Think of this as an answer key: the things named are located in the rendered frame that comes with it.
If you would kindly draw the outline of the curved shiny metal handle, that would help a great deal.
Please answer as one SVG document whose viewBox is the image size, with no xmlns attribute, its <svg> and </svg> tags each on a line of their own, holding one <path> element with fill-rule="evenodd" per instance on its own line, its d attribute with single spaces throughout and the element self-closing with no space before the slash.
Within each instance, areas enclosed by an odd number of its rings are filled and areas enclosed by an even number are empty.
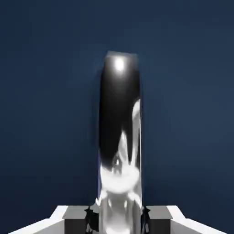
<svg viewBox="0 0 234 234">
<path fill-rule="evenodd" d="M 141 84 L 138 57 L 107 53 L 100 80 L 99 234 L 141 234 Z"/>
</svg>

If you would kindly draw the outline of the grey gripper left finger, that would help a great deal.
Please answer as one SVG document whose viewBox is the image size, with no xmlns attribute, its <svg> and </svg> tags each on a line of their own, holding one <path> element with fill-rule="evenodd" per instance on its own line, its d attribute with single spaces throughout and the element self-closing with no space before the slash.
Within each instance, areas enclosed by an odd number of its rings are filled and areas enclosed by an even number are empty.
<svg viewBox="0 0 234 234">
<path fill-rule="evenodd" d="M 99 208 L 91 206 L 57 206 L 49 218 L 8 234 L 99 234 Z"/>
</svg>

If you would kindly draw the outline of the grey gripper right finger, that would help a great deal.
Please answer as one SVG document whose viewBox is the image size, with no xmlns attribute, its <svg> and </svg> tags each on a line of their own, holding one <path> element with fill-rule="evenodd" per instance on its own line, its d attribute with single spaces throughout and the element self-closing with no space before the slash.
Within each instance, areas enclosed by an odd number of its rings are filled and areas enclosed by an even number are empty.
<svg viewBox="0 0 234 234">
<path fill-rule="evenodd" d="M 145 206 L 141 234 L 226 234 L 186 218 L 176 205 Z"/>
</svg>

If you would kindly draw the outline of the dark blue cabinet door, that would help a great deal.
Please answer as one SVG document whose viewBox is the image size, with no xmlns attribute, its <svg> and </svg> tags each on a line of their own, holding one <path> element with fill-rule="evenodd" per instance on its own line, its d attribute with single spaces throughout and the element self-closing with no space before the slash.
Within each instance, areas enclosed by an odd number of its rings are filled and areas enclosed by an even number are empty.
<svg viewBox="0 0 234 234">
<path fill-rule="evenodd" d="M 107 51 L 139 57 L 144 203 L 234 234 L 234 0 L 0 0 L 0 234 L 94 202 Z"/>
</svg>

